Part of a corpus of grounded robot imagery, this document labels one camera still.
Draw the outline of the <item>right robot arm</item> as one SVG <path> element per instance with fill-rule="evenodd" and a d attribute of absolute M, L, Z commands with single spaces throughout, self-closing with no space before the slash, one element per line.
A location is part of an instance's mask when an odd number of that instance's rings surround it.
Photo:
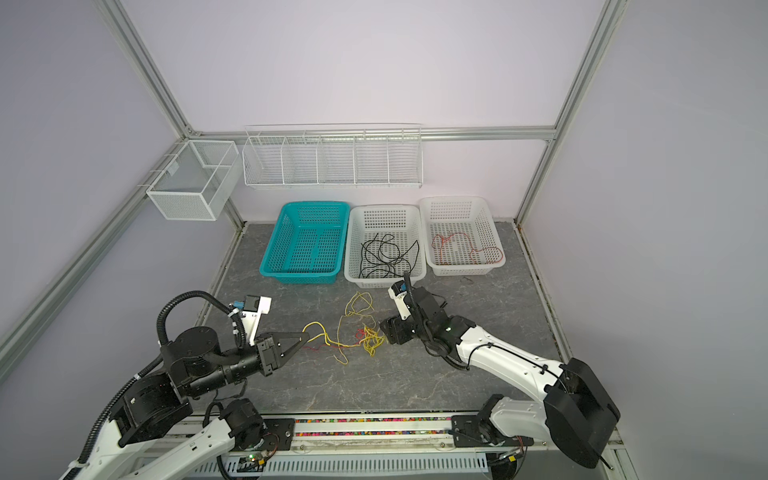
<path fill-rule="evenodd" d="M 483 370 L 528 398 L 493 394 L 476 414 L 458 416 L 452 422 L 457 446 L 551 442 L 582 467 L 602 463 L 621 414 L 588 364 L 577 358 L 562 363 L 513 346 L 470 319 L 448 314 L 424 287 L 401 280 L 388 294 L 397 313 L 379 326 L 390 343 L 418 339 L 430 356 L 452 368 Z"/>

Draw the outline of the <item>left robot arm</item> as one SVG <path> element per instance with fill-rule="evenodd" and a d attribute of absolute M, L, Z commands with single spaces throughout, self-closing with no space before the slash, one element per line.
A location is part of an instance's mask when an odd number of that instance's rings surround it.
<path fill-rule="evenodd" d="M 117 479 L 128 466 L 192 414 L 191 399 L 249 376 L 272 374 L 308 342 L 306 332 L 260 335 L 254 344 L 224 351 L 217 332 L 193 327 L 161 340 L 156 360 L 135 374 L 97 418 L 67 479 Z M 258 445 L 267 433 L 253 403 L 235 399 L 185 444 L 172 449 L 135 478 L 177 479 L 233 448 Z"/>

